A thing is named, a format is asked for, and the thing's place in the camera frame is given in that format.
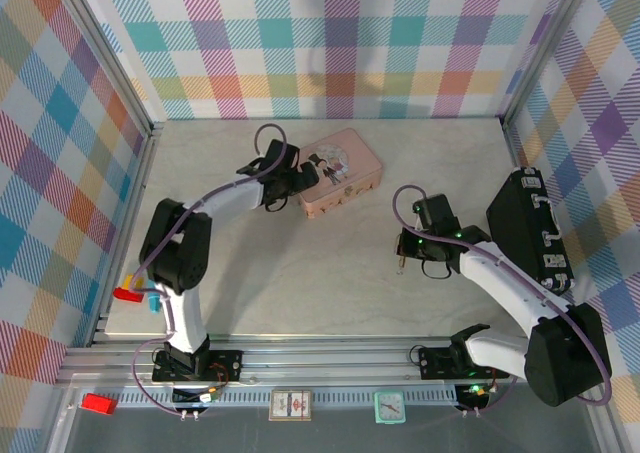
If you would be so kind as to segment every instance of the marble surface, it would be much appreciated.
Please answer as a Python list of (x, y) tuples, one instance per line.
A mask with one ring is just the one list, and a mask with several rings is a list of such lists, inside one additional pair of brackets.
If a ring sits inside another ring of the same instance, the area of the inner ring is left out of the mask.
[[(221, 185), (251, 161), (253, 135), (264, 121), (169, 122), (160, 138), (125, 265), (131, 268), (157, 203), (186, 201)], [(200, 285), (203, 320), (213, 334), (450, 335), (475, 323), (507, 332), (515, 322), (465, 278), (422, 275), (407, 260), (398, 275), (400, 226), (391, 210), (406, 183), (445, 193), (461, 224), (487, 230), (485, 210), (512, 169), (495, 119), (289, 120), (278, 122), (304, 146), (343, 128), (356, 129), (384, 165), (376, 190), (317, 219), (297, 201), (278, 213), (250, 211), (211, 241)], [(265, 131), (261, 144), (266, 146)], [(411, 192), (401, 211), (414, 221)], [(433, 265), (432, 274), (444, 267)], [(160, 334), (162, 314), (114, 300), (110, 336)]]

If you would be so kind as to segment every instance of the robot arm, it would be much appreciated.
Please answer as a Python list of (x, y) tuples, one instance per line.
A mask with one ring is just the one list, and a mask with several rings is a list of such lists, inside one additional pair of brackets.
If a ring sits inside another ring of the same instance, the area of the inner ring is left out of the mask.
[[(273, 140), (265, 157), (238, 170), (231, 183), (264, 171), (278, 158), (282, 148), (282, 142)], [(271, 173), (221, 191), (206, 201), (198, 200), (200, 204), (147, 268), (149, 279), (155, 283), (155, 288), (165, 292), (171, 305), (174, 331), (164, 345), (166, 356), (185, 376), (198, 378), (209, 366), (209, 336), (202, 323), (198, 284), (206, 273), (212, 232), (259, 206), (273, 211), (270, 207), (278, 201), (286, 201), (289, 196), (319, 181), (311, 163), (303, 163), (298, 169), (298, 148), (292, 145), (286, 148), (282, 162)], [(140, 251), (140, 263), (194, 204), (171, 199), (158, 204)], [(167, 325), (170, 325), (169, 309), (163, 310)]]
[[(407, 229), (401, 234), (398, 253), (446, 262), (452, 270), (484, 289), (522, 329), (521, 336), (505, 335), (487, 325), (475, 325), (457, 333), (451, 338), (450, 347), (457, 372), (484, 366), (524, 378), (534, 393), (551, 406), (600, 384), (603, 378), (591, 354), (570, 325), (548, 306), (553, 303), (578, 325), (611, 374), (600, 316), (591, 306), (572, 306), (555, 296), (506, 258), (478, 227), (461, 228), (444, 195), (420, 200), (413, 209), (423, 231), (429, 235), (461, 240), (490, 255), (418, 238)], [(537, 293), (523, 287), (501, 264), (520, 273)]]

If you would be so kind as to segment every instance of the black suitcase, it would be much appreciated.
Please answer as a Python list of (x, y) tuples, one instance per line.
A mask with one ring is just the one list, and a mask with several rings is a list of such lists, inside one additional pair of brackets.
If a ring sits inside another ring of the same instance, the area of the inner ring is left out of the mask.
[(573, 286), (571, 265), (539, 170), (514, 170), (487, 209), (487, 219), (493, 241), (529, 276), (557, 295)]

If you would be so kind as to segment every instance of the plaid wallpaper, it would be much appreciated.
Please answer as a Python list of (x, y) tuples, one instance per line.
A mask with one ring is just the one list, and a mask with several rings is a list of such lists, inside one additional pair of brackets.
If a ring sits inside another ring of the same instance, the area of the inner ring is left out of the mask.
[(537, 45), (527, 21), (559, 2), (543, 16), (537, 0), (88, 1), (160, 119), (494, 116), (513, 55)]
[(0, 0), (0, 452), (34, 450), (142, 140), (60, 0)]
[(577, 275), (602, 315), (614, 398), (640, 451), (640, 1), (584, 0), (516, 121)]

